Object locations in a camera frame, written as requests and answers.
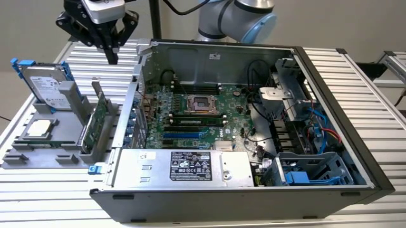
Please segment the motherboard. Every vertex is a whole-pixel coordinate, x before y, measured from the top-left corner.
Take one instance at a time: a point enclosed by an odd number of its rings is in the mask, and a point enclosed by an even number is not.
[[[145,148],[253,151],[253,143],[244,139],[253,124],[241,90],[237,85],[148,85]]]

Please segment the red cable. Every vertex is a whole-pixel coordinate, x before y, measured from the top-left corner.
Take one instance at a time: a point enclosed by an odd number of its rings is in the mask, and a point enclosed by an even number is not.
[[[325,132],[329,132],[331,134],[333,134],[337,138],[337,143],[341,143],[341,138],[333,130],[327,129],[327,128],[321,128],[321,131],[325,131]]]

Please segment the gray wall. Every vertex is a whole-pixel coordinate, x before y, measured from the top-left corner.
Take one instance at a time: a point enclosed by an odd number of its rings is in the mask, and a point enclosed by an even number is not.
[[[406,0],[273,0],[279,20],[267,44],[313,48],[344,48],[355,61],[373,61],[383,50],[406,50]],[[172,0],[178,10],[196,0]],[[161,3],[162,37],[193,39],[197,12],[177,16]],[[148,1],[137,0],[128,9],[140,14],[134,38],[152,36]],[[13,97],[15,107],[27,90],[10,72],[11,57],[52,62],[68,35],[56,27],[62,0],[2,0],[0,7],[0,91]],[[399,91],[385,89],[395,101]],[[9,108],[11,115],[15,108]]]

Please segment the processor chip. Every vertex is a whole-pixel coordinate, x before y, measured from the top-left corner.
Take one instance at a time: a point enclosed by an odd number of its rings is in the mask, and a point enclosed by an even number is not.
[[[216,110],[216,98],[213,96],[189,95],[186,96],[186,110],[189,114],[218,114]]]
[[[27,136],[42,136],[50,127],[50,121],[49,120],[35,120],[26,131]]]

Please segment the aluminum extrusion table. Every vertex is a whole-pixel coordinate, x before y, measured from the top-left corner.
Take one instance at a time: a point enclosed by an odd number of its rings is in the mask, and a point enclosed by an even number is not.
[[[54,62],[69,63],[80,92],[89,101],[96,100],[90,87],[96,76],[106,97],[114,103],[122,102],[137,63],[136,49],[146,43],[146,39],[129,40],[120,48],[116,66],[106,64],[96,48],[66,44]],[[406,120],[345,54],[335,49],[304,50],[395,187],[393,194],[368,205],[351,205],[324,219],[118,224],[89,198],[86,169],[0,168],[1,227],[406,227]],[[0,136],[1,157],[31,116],[31,102],[30,95]],[[101,182],[102,176],[94,178]]]

